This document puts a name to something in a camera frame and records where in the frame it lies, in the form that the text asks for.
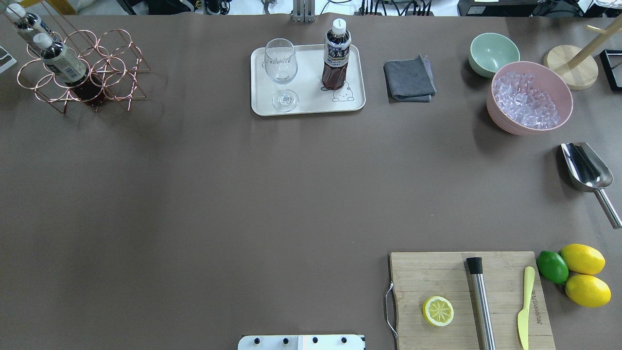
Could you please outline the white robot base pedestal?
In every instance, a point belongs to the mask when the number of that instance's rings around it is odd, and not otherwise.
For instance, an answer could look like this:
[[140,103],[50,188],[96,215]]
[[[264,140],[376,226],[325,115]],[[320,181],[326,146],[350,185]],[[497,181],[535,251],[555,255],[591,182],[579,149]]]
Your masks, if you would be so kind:
[[357,334],[291,334],[243,336],[238,350],[365,350]]

